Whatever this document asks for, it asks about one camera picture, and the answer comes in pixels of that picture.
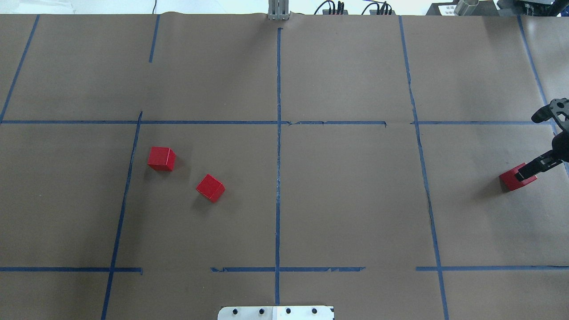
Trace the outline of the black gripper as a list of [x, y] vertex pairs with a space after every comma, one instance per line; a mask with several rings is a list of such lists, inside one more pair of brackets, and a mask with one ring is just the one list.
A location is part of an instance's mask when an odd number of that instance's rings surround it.
[[559, 159], [552, 150], [545, 152], [537, 158], [537, 161], [531, 161], [527, 164], [523, 164], [515, 174], [516, 178], [530, 178], [540, 173], [540, 170], [550, 170], [555, 166], [562, 164], [562, 160]]

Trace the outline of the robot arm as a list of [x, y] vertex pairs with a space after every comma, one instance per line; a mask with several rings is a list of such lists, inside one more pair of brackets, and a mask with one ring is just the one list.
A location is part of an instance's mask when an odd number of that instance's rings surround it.
[[569, 161], [569, 137], [568, 133], [561, 132], [552, 139], [551, 150], [537, 156], [527, 164], [524, 164], [515, 177], [518, 181], [528, 180], [538, 173], [547, 172], [551, 168]]

